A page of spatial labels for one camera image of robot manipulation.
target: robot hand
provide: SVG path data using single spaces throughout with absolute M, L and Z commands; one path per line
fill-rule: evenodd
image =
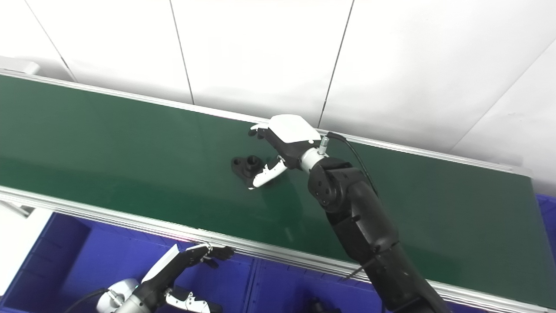
M 97 304 L 99 313 L 152 313 L 159 306 L 169 304 L 196 313 L 222 313 L 218 304 L 196 298 L 193 292 L 174 286 L 174 280 L 186 269 L 205 263 L 218 268 L 212 258 L 228 260 L 231 247 L 203 243 L 180 252 L 177 245 L 168 250 L 147 272 L 139 284 L 129 278 L 110 286 Z

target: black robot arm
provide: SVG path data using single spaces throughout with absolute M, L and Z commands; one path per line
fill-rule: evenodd
M 347 255 L 361 265 L 389 311 L 450 312 L 405 255 L 397 229 L 359 169 L 323 158 L 311 169 L 308 188 Z

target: white wall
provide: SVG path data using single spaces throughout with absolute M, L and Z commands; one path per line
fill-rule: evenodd
M 0 55 L 34 61 L 57 79 L 72 80 L 54 45 L 23 0 L 0 0 Z
M 54 77 L 63 57 L 85 84 L 520 165 L 556 195 L 551 0 L 355 0 L 324 112 L 350 0 L 28 3 L 0 0 L 0 55 Z

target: blue plastic bin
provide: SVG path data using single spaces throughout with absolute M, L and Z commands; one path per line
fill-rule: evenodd
M 60 313 L 83 295 L 125 279 L 143 278 L 177 243 L 85 219 L 53 214 L 4 297 L 0 312 Z M 236 254 L 216 270 L 188 268 L 176 284 L 221 304 L 225 313 L 302 313 L 318 297 L 343 313 L 380 312 L 372 285 Z M 76 312 L 95 312 L 96 299 Z M 482 310 L 452 305 L 455 313 Z M 163 306 L 157 313 L 183 312 Z
M 125 279 L 141 281 L 152 265 L 178 243 L 103 223 L 53 214 L 0 301 L 0 312 L 61 313 L 83 295 Z M 176 284 L 221 304 L 226 313 L 244 312 L 255 260 L 243 255 L 186 269 Z M 96 312 L 96 300 L 75 312 Z M 183 312 L 164 306 L 157 312 Z
M 556 260 L 556 198 L 537 194 L 537 201 L 539 202 L 540 213 L 543 216 L 544 226 L 547 230 L 552 256 Z

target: cable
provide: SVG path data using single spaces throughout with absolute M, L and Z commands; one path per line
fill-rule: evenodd
M 355 148 L 353 148 L 353 146 L 349 143 L 349 141 L 344 136 L 342 136 L 340 134 L 333 133 L 333 132 L 329 131 L 328 134 L 326 134 L 326 136 L 329 137 L 329 138 L 332 138 L 332 139 L 339 140 L 339 141 L 345 143 L 349 147 L 349 149 L 355 155 L 355 158 L 357 159 L 357 161 L 361 165 L 361 170 L 365 174 L 365 177 L 367 177 L 367 180 L 369 181 L 369 184 L 371 185 L 371 188 L 373 189 L 376 196 L 378 197 L 379 193 L 376 191 L 375 184 L 373 183 L 373 179 L 371 178 L 371 175 L 369 175 L 369 172 L 367 171 L 367 167 L 365 167 L 365 163 L 363 163 L 363 160 L 361 160 L 361 157 L 359 156 L 357 151 L 355 151 Z
M 95 291 L 92 291 L 92 292 L 90 292 L 90 293 L 84 295 L 83 297 L 81 297 L 81 299 L 75 301 L 69 308 L 67 308 L 67 309 L 64 311 L 64 313 L 70 313 L 71 310 L 75 309 L 76 306 L 78 306 L 78 305 L 79 305 L 80 303 L 82 303 L 83 301 L 85 301 L 85 300 L 87 300 L 87 299 L 89 299 L 89 298 L 92 298 L 92 297 L 101 295 L 101 294 L 103 294 L 103 293 L 105 293 L 105 292 L 108 292 L 108 289 L 106 289 L 106 288 L 100 288 L 100 289 L 97 289 L 97 290 L 95 290 Z

